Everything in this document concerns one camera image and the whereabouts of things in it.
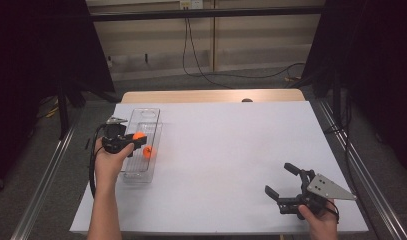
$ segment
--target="transparent bin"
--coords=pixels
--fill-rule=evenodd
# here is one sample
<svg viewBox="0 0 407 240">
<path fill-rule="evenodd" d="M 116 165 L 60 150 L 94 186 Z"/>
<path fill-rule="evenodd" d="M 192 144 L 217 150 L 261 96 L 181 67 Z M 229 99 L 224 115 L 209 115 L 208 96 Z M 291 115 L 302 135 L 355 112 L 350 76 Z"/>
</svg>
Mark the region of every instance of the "transparent bin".
<svg viewBox="0 0 407 240">
<path fill-rule="evenodd" d="M 160 109 L 136 108 L 132 111 L 126 134 L 142 132 L 147 136 L 147 143 L 134 151 L 126 159 L 127 165 L 123 174 L 125 183 L 150 183 L 153 180 L 157 150 L 162 123 Z"/>
</svg>

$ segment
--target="orange object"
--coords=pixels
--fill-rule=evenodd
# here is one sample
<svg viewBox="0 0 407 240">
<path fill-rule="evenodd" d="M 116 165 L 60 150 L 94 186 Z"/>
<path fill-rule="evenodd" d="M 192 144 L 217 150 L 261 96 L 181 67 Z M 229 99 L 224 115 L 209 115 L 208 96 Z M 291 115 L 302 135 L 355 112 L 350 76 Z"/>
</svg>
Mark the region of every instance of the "orange object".
<svg viewBox="0 0 407 240">
<path fill-rule="evenodd" d="M 150 159 L 150 157 L 151 157 L 151 152 L 152 152 L 151 146 L 145 146 L 144 149 L 143 149 L 143 156 L 144 156 L 146 159 Z"/>
<path fill-rule="evenodd" d="M 139 138 L 145 137 L 146 135 L 143 132 L 136 132 L 134 136 L 132 136 L 132 140 L 137 140 Z"/>
</svg>

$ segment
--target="human hand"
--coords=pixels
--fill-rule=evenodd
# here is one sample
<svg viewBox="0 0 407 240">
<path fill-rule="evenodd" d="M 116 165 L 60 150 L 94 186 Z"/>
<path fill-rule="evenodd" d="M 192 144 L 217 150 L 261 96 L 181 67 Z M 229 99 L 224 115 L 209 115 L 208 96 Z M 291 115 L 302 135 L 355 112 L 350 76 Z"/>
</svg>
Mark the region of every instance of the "human hand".
<svg viewBox="0 0 407 240">
<path fill-rule="evenodd" d="M 119 153 L 111 154 L 104 150 L 101 138 L 97 139 L 94 151 L 97 151 L 95 174 L 96 185 L 99 189 L 115 185 L 118 174 L 122 169 L 123 161 L 133 150 L 134 144 L 131 143 Z"/>
<path fill-rule="evenodd" d="M 327 201 L 327 208 L 333 210 L 332 203 Z M 305 205 L 299 206 L 299 212 L 303 215 L 310 226 L 312 240 L 337 240 L 337 218 L 329 211 L 322 211 L 315 216 Z"/>
</svg>

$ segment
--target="white table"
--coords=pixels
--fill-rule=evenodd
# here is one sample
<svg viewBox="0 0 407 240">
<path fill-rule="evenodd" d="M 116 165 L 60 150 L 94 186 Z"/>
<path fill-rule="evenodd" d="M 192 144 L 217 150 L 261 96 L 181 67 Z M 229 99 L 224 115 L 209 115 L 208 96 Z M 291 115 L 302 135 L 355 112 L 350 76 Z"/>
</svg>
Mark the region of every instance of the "white table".
<svg viewBox="0 0 407 240">
<path fill-rule="evenodd" d="M 163 122 L 150 184 L 118 179 L 121 230 L 137 235 L 296 234 L 308 231 L 295 215 L 281 215 L 264 193 L 295 197 L 301 181 L 283 166 L 314 169 L 349 189 L 309 102 L 118 104 L 160 108 Z M 86 233 L 93 199 L 86 189 L 71 231 Z M 339 232 L 368 228 L 353 201 L 336 200 Z"/>
</svg>

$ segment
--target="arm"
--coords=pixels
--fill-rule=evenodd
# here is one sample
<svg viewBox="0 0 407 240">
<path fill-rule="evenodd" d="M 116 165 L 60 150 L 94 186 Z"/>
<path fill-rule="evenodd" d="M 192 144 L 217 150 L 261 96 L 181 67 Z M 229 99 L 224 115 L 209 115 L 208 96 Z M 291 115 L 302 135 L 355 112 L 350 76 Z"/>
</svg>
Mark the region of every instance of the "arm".
<svg viewBox="0 0 407 240">
<path fill-rule="evenodd" d="M 327 207 L 334 209 L 328 202 Z M 313 213 L 305 205 L 299 206 L 299 211 L 309 223 L 310 238 L 312 240 L 337 240 L 337 218 L 328 211 L 323 211 L 319 216 Z"/>
<path fill-rule="evenodd" d="M 122 239 L 115 184 L 123 161 L 133 151 L 134 144 L 129 144 L 118 154 L 110 154 L 101 147 L 99 138 L 95 148 L 98 151 L 95 165 L 97 187 L 87 239 Z"/>
</svg>

